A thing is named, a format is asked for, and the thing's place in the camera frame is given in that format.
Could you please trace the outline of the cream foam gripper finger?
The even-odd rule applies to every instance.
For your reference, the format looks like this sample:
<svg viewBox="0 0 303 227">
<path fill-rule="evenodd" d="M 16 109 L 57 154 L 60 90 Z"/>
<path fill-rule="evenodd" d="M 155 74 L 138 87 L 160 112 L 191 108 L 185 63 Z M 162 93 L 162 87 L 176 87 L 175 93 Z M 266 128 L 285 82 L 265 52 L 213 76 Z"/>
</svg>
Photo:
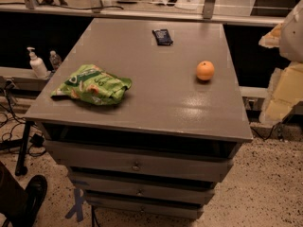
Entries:
<svg viewBox="0 0 303 227">
<path fill-rule="evenodd" d="M 292 61 L 285 69 L 276 68 L 258 120 L 262 124 L 280 123 L 303 100 L 303 64 Z"/>
<path fill-rule="evenodd" d="M 271 31 L 262 36 L 258 42 L 260 46 L 274 48 L 280 46 L 282 24 L 276 25 Z"/>
</svg>

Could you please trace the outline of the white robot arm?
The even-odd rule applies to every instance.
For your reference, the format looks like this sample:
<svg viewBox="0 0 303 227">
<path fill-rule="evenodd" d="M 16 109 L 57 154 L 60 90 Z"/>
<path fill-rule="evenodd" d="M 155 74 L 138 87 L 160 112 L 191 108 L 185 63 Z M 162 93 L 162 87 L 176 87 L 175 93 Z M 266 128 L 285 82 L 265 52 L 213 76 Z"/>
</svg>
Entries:
<svg viewBox="0 0 303 227">
<path fill-rule="evenodd" d="M 276 68 L 272 74 L 259 116 L 262 124 L 275 125 L 303 100 L 303 0 L 258 44 L 277 47 L 279 55 L 290 61 L 285 69 Z"/>
</svg>

